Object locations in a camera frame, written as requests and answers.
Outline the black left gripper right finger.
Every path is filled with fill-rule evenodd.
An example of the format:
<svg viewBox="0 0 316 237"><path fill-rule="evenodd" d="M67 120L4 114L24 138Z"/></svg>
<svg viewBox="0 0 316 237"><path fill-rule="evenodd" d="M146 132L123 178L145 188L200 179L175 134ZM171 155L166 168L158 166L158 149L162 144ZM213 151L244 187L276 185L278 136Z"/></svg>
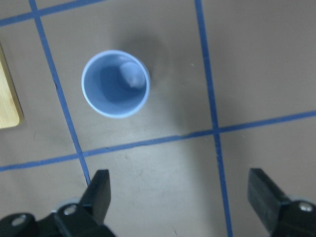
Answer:
<svg viewBox="0 0 316 237"><path fill-rule="evenodd" d="M248 173L247 198L269 234L273 234L282 212L289 206L289 197L260 168Z"/></svg>

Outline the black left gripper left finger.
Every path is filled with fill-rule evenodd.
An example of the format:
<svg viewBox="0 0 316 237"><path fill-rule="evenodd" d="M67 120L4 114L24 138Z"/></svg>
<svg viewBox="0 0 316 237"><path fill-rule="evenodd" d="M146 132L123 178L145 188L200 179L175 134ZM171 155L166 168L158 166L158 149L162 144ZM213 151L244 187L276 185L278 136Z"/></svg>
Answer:
<svg viewBox="0 0 316 237"><path fill-rule="evenodd" d="M103 225L111 202L110 174L107 169L97 170L90 184L79 201L96 221Z"/></svg>

